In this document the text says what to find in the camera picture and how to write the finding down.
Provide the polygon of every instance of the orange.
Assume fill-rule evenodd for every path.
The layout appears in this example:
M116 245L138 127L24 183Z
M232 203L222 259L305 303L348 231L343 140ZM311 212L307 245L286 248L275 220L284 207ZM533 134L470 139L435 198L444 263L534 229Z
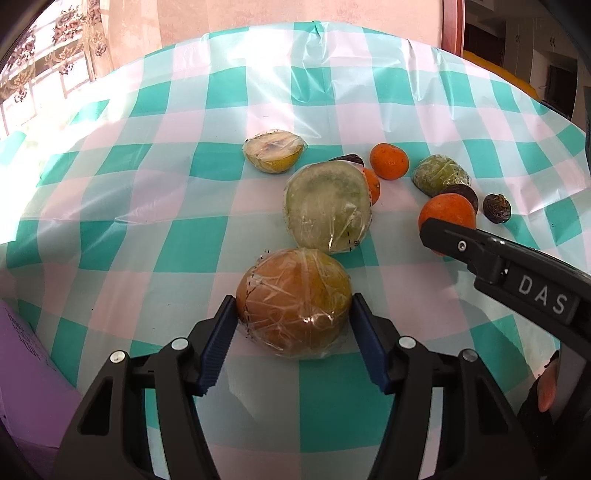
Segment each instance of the orange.
M379 143L371 149L369 162L374 172L386 180L396 180L408 171L408 155L389 143Z
M365 177L365 181L369 187L369 195L371 197L371 204L375 205L375 202L379 199L379 178L373 170L368 168L362 168L361 173Z
M474 207L467 198L457 193L442 193L429 200L418 216L419 231L428 218L439 218L468 228L476 228Z

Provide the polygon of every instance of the wooden door frame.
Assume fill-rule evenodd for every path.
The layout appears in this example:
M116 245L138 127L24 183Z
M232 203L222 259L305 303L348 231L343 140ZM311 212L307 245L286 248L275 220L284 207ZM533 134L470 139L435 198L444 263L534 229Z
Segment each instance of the wooden door frame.
M464 48L464 0L443 0L441 48L462 56Z

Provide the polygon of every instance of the checkered tablecloth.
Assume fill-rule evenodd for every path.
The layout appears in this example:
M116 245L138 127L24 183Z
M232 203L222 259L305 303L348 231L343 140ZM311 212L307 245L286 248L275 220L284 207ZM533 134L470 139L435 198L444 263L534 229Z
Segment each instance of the checkered tablecloth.
M346 24L243 28L150 54L84 98L56 112L66 120L51 134L37 125L0 142L2 228L18 225L0 247L0 297L80 391L112 351L142 355L187 335L264 251L294 246L281 213L294 170L264 174L242 156L244 140L269 129L308 143L295 169L348 153L367 159L379 142L408 153L409 173L382 181L371 233L336 258L401 333L437 351L475 348L515 406L555 341L476 292L465 266L423 248L417 216L427 198L413 168L429 154L453 157L481 200L511 202L508 223L480 213L479 228L591 270L581 130L436 48ZM6 189L30 192L24 211ZM436 391L424 473L440 401ZM223 480L359 480L391 403L350 333L330 358L299 362L236 334L197 409ZM153 393L147 404L165 476Z

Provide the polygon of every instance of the plastic wrap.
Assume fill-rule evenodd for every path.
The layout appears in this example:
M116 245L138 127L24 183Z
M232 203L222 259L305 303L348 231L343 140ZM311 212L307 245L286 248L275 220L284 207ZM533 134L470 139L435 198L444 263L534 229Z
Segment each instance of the plastic wrap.
M470 186L470 176L450 157L431 155L415 168L413 183L423 193L434 197L450 185Z
M296 163L306 146L302 137L284 130L275 130L248 139L242 146L242 152L259 170L282 173Z
M351 303L345 269L308 248L279 250L242 277L238 312L249 337L290 358L322 358L341 334Z
M365 177L347 161L301 168L287 182L283 214L299 247L330 254L350 252L371 223Z

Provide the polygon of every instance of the dried fruit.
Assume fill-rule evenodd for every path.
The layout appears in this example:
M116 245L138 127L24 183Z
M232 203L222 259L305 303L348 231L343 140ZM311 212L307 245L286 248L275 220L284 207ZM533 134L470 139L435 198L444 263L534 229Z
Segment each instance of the dried fruit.
M474 212L478 213L478 195L468 185L456 184L445 187L441 193L457 193L462 195L474 207Z
M332 160L345 160L345 161L350 161L353 163L358 163L362 167L365 166L361 157L355 153L350 153L349 155L343 155L342 157L331 158L329 161L332 161Z
M511 218L511 204L503 195L491 193L482 202L482 212L492 223L505 223Z

